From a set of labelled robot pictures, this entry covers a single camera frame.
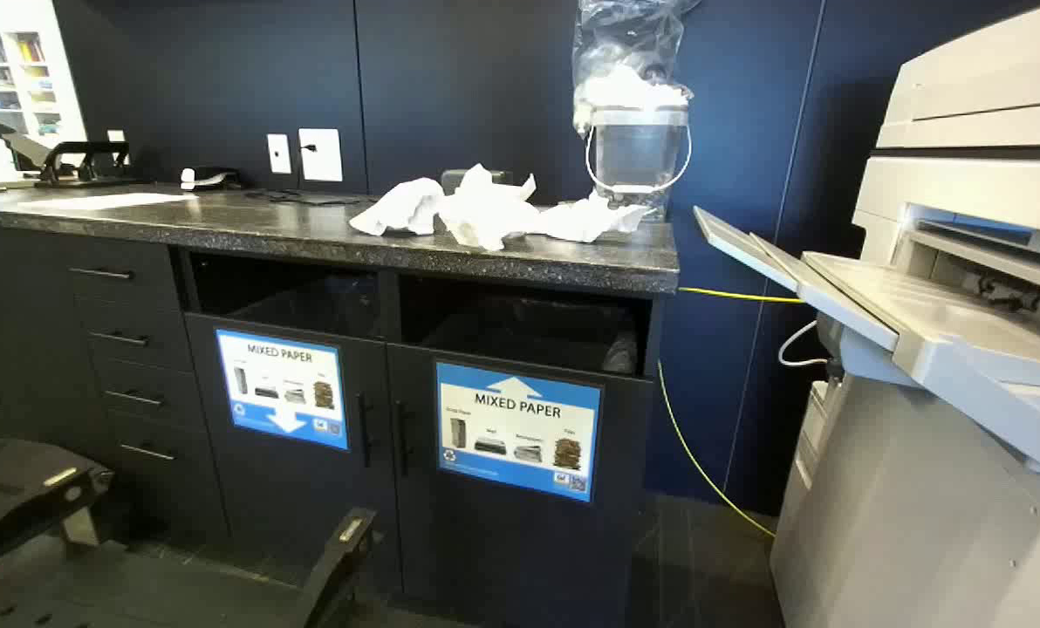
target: black cabinet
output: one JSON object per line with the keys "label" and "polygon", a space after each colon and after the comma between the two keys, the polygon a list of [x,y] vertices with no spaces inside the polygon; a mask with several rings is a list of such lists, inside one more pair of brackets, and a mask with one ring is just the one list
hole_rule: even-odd
{"label": "black cabinet", "polygon": [[0,230],[0,436],[109,462],[111,435],[78,331],[66,245],[62,235]]}
{"label": "black cabinet", "polygon": [[[384,344],[200,314],[187,314],[187,331],[233,538],[241,544],[286,553],[297,566],[309,566],[349,508],[375,509],[376,531],[385,538],[369,555],[370,570],[384,592],[398,588],[399,538]],[[337,386],[328,402],[319,401],[320,391],[314,382],[285,385],[284,378],[291,377],[262,373],[255,365],[240,369],[241,374],[233,365],[226,372],[218,331],[335,349],[340,400]],[[228,377],[240,377],[233,386],[243,388],[244,394],[274,395],[264,397],[270,403],[297,402],[301,412],[316,404],[340,409],[344,421],[330,422],[338,424],[338,430],[344,429],[348,449],[289,437],[300,436],[300,431],[268,434],[236,425],[236,403],[230,402]],[[240,389],[234,390],[239,397]]]}
{"label": "black cabinet", "polygon": [[[441,468],[440,448],[484,435],[447,434],[440,363],[599,389],[591,500]],[[389,345],[388,364],[405,592],[510,625],[623,624],[651,383],[420,346]]]}

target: copier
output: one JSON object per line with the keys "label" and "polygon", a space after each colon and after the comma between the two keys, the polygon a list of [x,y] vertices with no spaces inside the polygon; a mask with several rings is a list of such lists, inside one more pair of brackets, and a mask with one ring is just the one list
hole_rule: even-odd
{"label": "copier", "polygon": [[788,628],[1040,628],[1040,8],[903,64],[860,259],[696,218],[814,307],[844,373],[811,390],[772,548]]}

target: countertop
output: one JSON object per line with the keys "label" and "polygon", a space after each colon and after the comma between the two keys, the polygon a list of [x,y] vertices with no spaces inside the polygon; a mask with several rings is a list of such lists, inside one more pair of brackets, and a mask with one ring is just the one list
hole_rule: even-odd
{"label": "countertop", "polygon": [[130,192],[181,190],[167,184],[8,190],[0,192],[0,227],[619,293],[672,294],[679,283],[670,224],[642,224],[634,234],[606,234],[593,243],[526,235],[505,240],[504,251],[491,253],[461,246],[446,232],[373,237],[353,230],[349,218],[364,211],[367,202],[312,207],[250,199],[243,191],[206,191],[186,202],[119,209],[20,206]]}

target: dark floor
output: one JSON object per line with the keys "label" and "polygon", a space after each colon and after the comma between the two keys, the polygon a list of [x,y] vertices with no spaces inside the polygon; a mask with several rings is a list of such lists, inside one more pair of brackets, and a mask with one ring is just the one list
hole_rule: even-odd
{"label": "dark floor", "polygon": [[[726,507],[653,496],[632,557],[628,628],[783,628],[769,548],[763,533]],[[133,551],[288,585],[307,577],[274,555],[180,540],[147,541]]]}

